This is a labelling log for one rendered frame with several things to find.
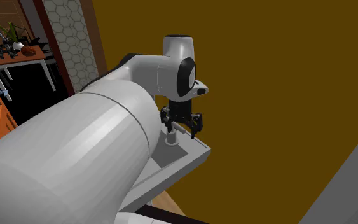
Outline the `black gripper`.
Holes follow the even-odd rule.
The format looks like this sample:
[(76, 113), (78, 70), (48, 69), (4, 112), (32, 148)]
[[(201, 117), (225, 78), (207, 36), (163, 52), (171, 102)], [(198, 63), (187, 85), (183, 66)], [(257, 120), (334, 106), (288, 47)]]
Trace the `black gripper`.
[(191, 129), (191, 138), (203, 128), (202, 114), (192, 114), (192, 100), (176, 102), (169, 100), (169, 108), (164, 106), (160, 111), (160, 120), (166, 126), (168, 132), (172, 132), (172, 122), (188, 122)]

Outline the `grey washbasin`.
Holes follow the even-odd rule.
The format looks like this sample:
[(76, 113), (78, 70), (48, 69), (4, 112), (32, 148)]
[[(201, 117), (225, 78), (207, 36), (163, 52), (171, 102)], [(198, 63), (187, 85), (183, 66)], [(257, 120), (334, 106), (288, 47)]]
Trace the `grey washbasin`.
[(177, 133), (178, 144), (165, 143), (167, 128), (162, 126), (158, 144), (121, 204), (121, 212), (135, 212), (204, 163), (211, 148), (189, 132)]

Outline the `orange-topped table with white legs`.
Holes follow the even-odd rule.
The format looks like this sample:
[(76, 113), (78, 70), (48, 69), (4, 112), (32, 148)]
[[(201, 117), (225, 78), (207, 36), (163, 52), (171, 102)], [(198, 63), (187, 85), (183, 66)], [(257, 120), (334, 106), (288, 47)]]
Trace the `orange-topped table with white legs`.
[[(46, 56), (42, 49), (38, 45), (25, 46), (20, 42), (20, 35), (26, 31), (26, 28), (19, 27), (11, 22), (8, 25), (9, 29), (0, 26), (0, 70), (3, 70), (8, 78), (12, 80), (13, 78), (9, 72), (9, 68), (41, 64), (52, 90), (56, 90), (45, 62)], [(0, 77), (0, 96), (1, 95), (5, 96), (8, 101), (11, 101), (8, 89)]]

